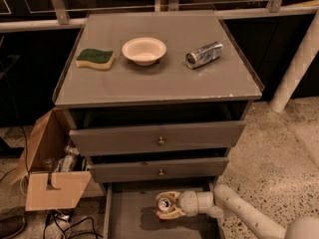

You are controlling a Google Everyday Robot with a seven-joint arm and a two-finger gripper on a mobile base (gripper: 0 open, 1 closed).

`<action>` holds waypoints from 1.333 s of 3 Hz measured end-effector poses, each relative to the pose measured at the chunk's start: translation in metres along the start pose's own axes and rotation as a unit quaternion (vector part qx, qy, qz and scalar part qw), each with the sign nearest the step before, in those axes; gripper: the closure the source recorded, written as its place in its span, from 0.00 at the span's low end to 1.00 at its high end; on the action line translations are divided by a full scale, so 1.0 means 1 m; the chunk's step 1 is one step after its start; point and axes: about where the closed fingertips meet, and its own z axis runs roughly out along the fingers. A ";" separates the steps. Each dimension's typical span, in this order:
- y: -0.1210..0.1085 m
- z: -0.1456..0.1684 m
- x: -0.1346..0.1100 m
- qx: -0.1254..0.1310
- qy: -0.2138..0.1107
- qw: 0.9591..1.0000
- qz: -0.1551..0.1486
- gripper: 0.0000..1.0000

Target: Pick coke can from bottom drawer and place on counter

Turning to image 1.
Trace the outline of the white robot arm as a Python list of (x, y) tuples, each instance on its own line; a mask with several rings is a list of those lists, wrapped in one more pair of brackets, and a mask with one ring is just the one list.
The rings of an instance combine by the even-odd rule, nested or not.
[(299, 217), (282, 227), (244, 201), (227, 185), (218, 184), (212, 191), (166, 191), (157, 197), (157, 217), (173, 220), (205, 214), (225, 218), (235, 214), (258, 239), (319, 239), (319, 218)]

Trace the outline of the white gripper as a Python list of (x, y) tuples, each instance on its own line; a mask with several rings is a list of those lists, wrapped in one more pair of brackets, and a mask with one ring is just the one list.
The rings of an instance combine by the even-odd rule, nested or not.
[(222, 218), (223, 210), (214, 204), (213, 193), (210, 191), (196, 192), (185, 191), (180, 194), (178, 191), (166, 191), (157, 195), (156, 200), (167, 198), (170, 202), (176, 203), (179, 208), (172, 211), (157, 211), (160, 220), (173, 220), (182, 216), (196, 216), (205, 214), (212, 218)]

